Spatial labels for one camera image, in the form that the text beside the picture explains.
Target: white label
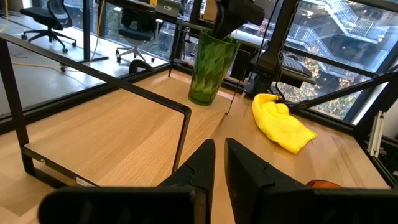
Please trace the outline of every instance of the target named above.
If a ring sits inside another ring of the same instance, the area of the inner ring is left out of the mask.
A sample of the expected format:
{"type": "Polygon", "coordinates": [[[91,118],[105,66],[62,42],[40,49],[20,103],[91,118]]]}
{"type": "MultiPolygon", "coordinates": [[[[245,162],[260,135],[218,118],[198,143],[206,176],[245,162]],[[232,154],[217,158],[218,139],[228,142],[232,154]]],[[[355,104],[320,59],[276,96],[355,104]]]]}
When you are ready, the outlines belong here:
{"type": "Polygon", "coordinates": [[[85,187],[94,187],[94,185],[89,184],[88,182],[86,182],[86,181],[80,179],[79,177],[76,177],[76,182],[77,182],[78,184],[82,185],[82,186],[85,186],[85,187]]]}

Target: green glass vase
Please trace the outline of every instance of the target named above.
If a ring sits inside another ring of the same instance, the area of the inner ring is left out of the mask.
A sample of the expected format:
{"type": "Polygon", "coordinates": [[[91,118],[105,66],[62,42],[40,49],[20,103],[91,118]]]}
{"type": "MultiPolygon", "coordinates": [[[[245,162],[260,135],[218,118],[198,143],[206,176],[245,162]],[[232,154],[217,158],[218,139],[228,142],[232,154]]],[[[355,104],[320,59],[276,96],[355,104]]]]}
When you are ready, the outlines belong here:
{"type": "Polygon", "coordinates": [[[198,105],[210,105],[239,49],[239,42],[226,37],[216,39],[200,32],[197,57],[192,73],[189,99],[198,105]]]}

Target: black office chair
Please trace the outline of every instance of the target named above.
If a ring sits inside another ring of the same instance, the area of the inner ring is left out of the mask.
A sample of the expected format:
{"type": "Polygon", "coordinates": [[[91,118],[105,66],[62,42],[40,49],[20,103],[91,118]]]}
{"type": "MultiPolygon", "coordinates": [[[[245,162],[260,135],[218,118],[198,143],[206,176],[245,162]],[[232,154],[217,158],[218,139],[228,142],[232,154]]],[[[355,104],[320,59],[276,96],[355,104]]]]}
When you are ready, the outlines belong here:
{"type": "MultiPolygon", "coordinates": [[[[159,31],[162,28],[163,20],[153,18],[152,16],[140,13],[128,11],[125,9],[116,8],[114,9],[119,12],[119,34],[128,37],[129,43],[134,47],[118,47],[116,49],[116,56],[118,56],[118,62],[122,60],[121,56],[127,54],[134,54],[134,58],[140,56],[145,62],[145,58],[142,56],[138,46],[143,46],[146,41],[157,39],[159,31]]],[[[146,52],[147,55],[153,56],[152,62],[155,61],[155,55],[146,52]]]]}
{"type": "Polygon", "coordinates": [[[27,40],[26,34],[28,33],[38,33],[36,36],[31,37],[28,42],[35,40],[39,37],[48,36],[49,41],[57,40],[62,44],[62,52],[67,53],[68,49],[65,47],[65,44],[59,39],[59,37],[64,37],[70,40],[73,40],[72,46],[76,47],[76,40],[67,37],[58,32],[52,31],[55,30],[63,30],[64,28],[68,28],[72,26],[72,20],[70,19],[69,13],[63,4],[64,0],[49,0],[47,2],[47,9],[43,9],[41,7],[32,7],[27,9],[21,9],[20,13],[23,15],[27,15],[32,17],[36,22],[47,26],[47,30],[29,30],[24,31],[24,34],[21,36],[23,40],[27,40]]]}

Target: yellow cloth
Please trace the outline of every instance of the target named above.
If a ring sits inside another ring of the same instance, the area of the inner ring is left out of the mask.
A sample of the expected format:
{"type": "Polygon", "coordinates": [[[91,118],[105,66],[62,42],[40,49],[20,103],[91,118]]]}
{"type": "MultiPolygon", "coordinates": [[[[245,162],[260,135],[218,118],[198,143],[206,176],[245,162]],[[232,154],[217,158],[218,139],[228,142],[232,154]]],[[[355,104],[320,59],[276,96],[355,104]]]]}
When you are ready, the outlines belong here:
{"type": "Polygon", "coordinates": [[[254,97],[252,104],[254,119],[269,139],[296,154],[317,134],[290,116],[285,104],[275,103],[272,100],[278,100],[278,96],[258,94],[254,97]]]}

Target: wooden table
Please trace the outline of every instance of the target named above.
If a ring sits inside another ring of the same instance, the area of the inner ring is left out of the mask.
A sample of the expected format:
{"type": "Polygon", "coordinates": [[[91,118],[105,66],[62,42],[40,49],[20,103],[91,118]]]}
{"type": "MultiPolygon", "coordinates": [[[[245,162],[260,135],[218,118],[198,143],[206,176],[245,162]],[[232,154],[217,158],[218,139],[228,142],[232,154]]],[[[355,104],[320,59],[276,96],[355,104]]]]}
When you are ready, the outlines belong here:
{"type": "MultiPolygon", "coordinates": [[[[294,155],[259,130],[250,99],[238,96],[225,116],[231,92],[221,90],[210,107],[198,106],[187,98],[189,82],[187,75],[173,72],[167,78],[164,72],[137,85],[192,109],[180,164],[204,139],[215,140],[212,223],[234,223],[224,175],[225,138],[235,138],[303,184],[323,179],[344,187],[388,188],[352,136],[298,117],[318,137],[294,155]]],[[[171,173],[178,138],[172,136],[182,118],[137,97],[118,90],[31,124],[28,147],[98,185],[155,186],[171,173]]]]}
{"type": "MultiPolygon", "coordinates": [[[[189,83],[167,74],[136,85],[191,108],[182,164],[210,138],[231,100],[218,95],[198,106],[187,97],[189,83]]],[[[96,185],[156,186],[172,173],[182,121],[176,111],[117,90],[31,125],[25,147],[96,185]]]]}
{"type": "Polygon", "coordinates": [[[229,115],[212,135],[216,144],[212,223],[234,223],[224,171],[225,138],[234,138],[303,184],[320,179],[344,187],[389,188],[352,136],[296,116],[318,137],[295,155],[261,132],[255,124],[251,103],[247,98],[234,100],[229,115]]]}

